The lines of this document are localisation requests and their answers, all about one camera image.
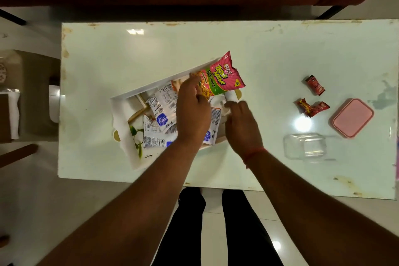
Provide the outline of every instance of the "forearm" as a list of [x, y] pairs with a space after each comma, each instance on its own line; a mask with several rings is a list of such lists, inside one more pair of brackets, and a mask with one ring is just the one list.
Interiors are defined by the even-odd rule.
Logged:
[[177, 139], [39, 265], [149, 265], [198, 148]]
[[322, 193], [272, 155], [258, 153], [248, 165], [310, 266], [382, 265], [396, 259], [399, 238]]

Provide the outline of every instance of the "red wrapper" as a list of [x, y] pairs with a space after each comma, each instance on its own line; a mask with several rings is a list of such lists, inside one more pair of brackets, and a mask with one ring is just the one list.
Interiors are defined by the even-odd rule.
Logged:
[[318, 95], [320, 96], [324, 91], [324, 87], [320, 85], [317, 79], [311, 75], [309, 78], [306, 79], [306, 83], [308, 86]]
[[310, 118], [317, 115], [319, 112], [329, 109], [330, 107], [325, 102], [320, 102], [317, 105], [310, 106], [305, 98], [298, 101], [298, 104], [305, 109], [305, 114]]

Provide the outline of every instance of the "hand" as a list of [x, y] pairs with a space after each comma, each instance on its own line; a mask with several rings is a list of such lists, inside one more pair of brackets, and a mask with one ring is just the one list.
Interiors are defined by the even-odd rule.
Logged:
[[182, 83], [177, 96], [177, 139], [201, 146], [211, 126], [211, 106], [200, 94], [199, 76], [193, 76]]
[[229, 101], [225, 107], [232, 112], [226, 122], [226, 137], [233, 151], [243, 159], [254, 149], [262, 148], [262, 136], [247, 102]]

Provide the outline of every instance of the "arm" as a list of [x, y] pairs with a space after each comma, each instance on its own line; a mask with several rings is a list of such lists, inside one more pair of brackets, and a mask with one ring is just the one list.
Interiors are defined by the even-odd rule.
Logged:
[[229, 106], [226, 135], [231, 147], [246, 160], [310, 266], [397, 262], [397, 236], [313, 187], [270, 153], [259, 151], [262, 137], [247, 103]]
[[38, 265], [150, 265], [191, 163], [211, 122], [196, 97], [198, 78], [180, 88], [178, 137], [121, 195], [62, 241]]

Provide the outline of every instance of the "left hand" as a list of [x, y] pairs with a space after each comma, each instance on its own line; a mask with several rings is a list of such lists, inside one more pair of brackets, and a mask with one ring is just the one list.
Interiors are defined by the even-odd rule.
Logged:
[[212, 111], [207, 99], [200, 94], [199, 76], [184, 81], [177, 97], [177, 139], [201, 146], [211, 126]]

